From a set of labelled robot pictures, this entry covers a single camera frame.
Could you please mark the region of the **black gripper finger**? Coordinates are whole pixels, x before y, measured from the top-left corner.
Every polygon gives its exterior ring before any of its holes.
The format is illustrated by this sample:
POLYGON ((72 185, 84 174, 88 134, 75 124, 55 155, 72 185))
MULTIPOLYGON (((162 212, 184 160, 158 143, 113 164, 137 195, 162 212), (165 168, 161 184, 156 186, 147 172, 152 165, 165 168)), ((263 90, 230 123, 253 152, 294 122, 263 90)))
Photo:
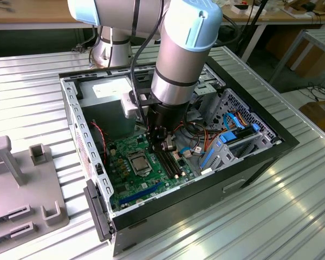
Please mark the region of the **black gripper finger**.
POLYGON ((155 126, 149 132, 149 147, 153 152, 167 152, 167 130, 165 127, 155 126))
POLYGON ((170 134, 167 135, 163 142, 163 151, 165 152, 173 152, 177 149, 175 141, 172 139, 170 134))

